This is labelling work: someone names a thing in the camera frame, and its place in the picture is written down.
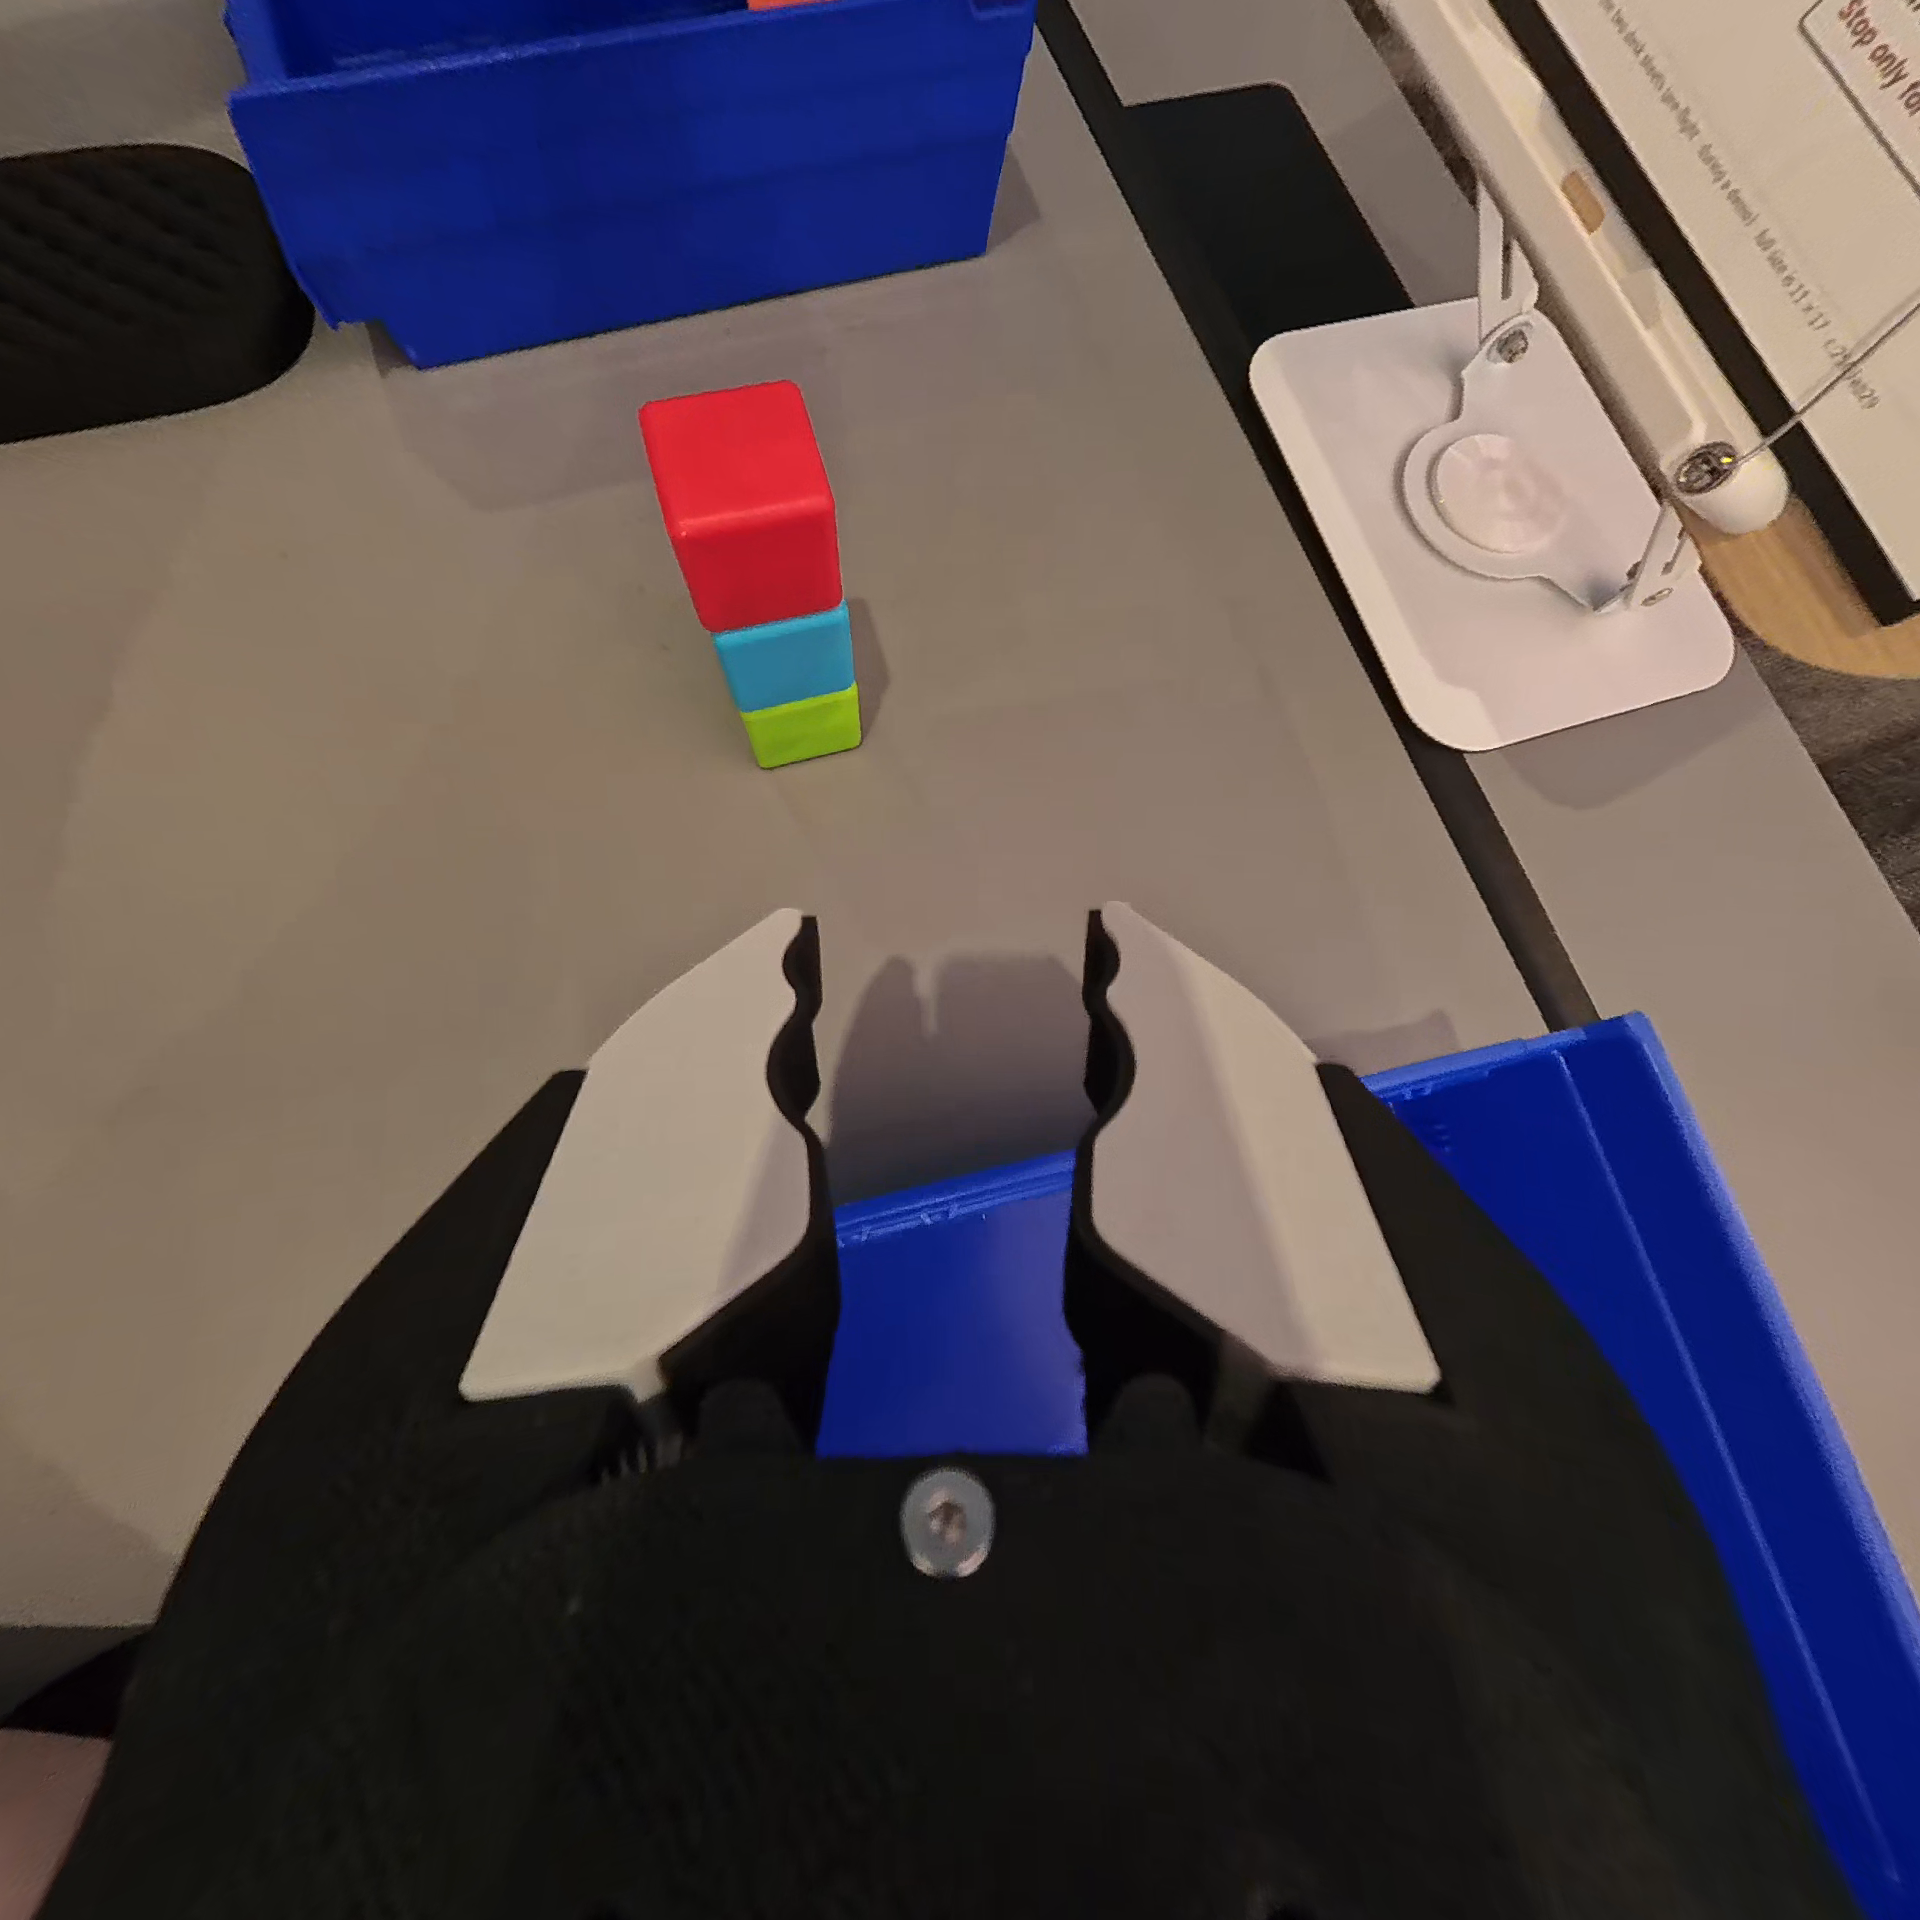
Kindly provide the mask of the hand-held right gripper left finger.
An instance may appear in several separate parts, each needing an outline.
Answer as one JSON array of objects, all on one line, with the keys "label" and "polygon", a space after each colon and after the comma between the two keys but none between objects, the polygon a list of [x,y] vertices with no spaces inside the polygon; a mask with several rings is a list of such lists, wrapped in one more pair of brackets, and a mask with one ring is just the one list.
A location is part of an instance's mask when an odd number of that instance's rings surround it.
[{"label": "hand-held right gripper left finger", "polygon": [[777,910],[592,1056],[462,1375],[468,1404],[614,1386],[689,1418],[758,1381],[818,1418],[841,1314],[820,929]]}]

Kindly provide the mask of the red magnetic cube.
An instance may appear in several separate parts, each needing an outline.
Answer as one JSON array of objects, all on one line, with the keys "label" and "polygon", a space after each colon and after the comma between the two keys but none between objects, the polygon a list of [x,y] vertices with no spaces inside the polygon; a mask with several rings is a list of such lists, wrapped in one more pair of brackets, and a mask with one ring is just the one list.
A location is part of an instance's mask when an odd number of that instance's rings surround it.
[{"label": "red magnetic cube", "polygon": [[705,630],[844,602],[832,482],[799,382],[648,399],[639,431]]}]

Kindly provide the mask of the wooden instruction sign board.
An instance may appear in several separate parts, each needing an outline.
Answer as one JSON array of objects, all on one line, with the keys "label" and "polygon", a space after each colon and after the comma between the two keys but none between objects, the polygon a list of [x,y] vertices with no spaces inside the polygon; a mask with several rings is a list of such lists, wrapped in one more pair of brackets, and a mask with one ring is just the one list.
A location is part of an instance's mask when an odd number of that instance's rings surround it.
[{"label": "wooden instruction sign board", "polygon": [[1712,584],[1918,673],[1918,4],[1384,2]]}]

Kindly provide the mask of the white sign stand base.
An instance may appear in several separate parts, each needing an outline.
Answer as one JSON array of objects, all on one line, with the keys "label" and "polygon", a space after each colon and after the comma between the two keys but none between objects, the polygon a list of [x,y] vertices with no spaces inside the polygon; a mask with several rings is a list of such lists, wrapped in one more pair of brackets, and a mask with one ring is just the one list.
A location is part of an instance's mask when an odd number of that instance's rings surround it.
[{"label": "white sign stand base", "polygon": [[1480,753],[1719,686],[1737,642],[1498,208],[1473,298],[1284,332],[1258,409],[1414,725]]}]

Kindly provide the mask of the green magnetic cube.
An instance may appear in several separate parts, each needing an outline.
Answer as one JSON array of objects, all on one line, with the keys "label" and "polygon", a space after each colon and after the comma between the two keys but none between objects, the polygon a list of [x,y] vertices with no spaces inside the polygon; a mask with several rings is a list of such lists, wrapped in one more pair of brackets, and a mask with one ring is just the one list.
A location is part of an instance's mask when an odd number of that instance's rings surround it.
[{"label": "green magnetic cube", "polygon": [[791,704],[739,713],[752,757],[767,772],[856,751],[862,745],[860,687],[848,684]]}]

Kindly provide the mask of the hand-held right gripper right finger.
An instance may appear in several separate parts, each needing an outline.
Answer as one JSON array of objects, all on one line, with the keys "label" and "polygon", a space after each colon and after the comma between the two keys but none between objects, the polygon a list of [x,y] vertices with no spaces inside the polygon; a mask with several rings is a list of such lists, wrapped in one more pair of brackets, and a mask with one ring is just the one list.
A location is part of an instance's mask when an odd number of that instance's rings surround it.
[{"label": "hand-held right gripper right finger", "polygon": [[1442,1366],[1313,1049],[1123,900],[1088,911],[1088,1128],[1066,1324],[1088,1423],[1137,1381],[1203,1423],[1224,1377],[1427,1393]]}]

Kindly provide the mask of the blue plastic bin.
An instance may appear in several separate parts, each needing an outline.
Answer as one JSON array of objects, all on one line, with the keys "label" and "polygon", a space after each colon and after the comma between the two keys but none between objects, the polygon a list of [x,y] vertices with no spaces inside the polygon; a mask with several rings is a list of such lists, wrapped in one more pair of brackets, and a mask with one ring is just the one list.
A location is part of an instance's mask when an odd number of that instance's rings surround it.
[{"label": "blue plastic bin", "polygon": [[331,327],[414,367],[972,258],[1035,4],[230,2]]},{"label": "blue plastic bin", "polygon": [[[1644,1014],[1366,1086],[1535,1261],[1714,1538],[1817,1824],[1867,1916],[1918,1913],[1915,1602]],[[1076,1453],[1073,1151],[834,1209],[827,1455]]]}]

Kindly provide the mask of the teal magnetic cube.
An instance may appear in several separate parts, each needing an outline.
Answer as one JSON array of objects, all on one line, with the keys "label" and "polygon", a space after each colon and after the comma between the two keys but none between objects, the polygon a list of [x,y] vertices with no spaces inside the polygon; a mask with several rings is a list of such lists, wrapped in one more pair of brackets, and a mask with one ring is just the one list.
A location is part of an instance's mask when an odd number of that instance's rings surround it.
[{"label": "teal magnetic cube", "polygon": [[712,644],[739,713],[816,702],[857,684],[848,600],[820,612],[716,630]]}]

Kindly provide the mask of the black textured mat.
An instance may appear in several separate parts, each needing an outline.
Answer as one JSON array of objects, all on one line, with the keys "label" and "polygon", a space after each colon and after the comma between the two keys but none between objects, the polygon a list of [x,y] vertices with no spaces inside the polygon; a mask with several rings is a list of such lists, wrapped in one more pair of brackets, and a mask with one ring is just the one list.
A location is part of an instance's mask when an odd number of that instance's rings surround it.
[{"label": "black textured mat", "polygon": [[315,320],[240,162],[153,141],[6,158],[6,445],[240,399]]}]

